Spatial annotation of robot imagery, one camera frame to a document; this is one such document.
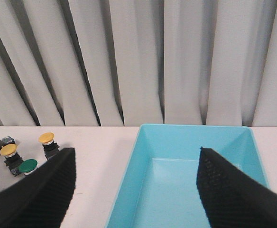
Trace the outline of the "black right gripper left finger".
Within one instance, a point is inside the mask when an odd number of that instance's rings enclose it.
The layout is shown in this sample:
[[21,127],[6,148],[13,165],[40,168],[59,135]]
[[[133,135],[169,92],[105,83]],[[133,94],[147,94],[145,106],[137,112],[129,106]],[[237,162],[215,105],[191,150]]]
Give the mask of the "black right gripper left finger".
[[63,148],[32,174],[0,191],[0,228],[58,228],[76,186],[74,148]]

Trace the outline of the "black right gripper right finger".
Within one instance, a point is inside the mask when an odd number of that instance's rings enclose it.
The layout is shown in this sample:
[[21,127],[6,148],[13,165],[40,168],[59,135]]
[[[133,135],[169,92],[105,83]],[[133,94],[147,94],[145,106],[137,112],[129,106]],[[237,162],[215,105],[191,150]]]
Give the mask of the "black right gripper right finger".
[[212,228],[277,228],[277,194],[211,148],[200,148],[196,185]]

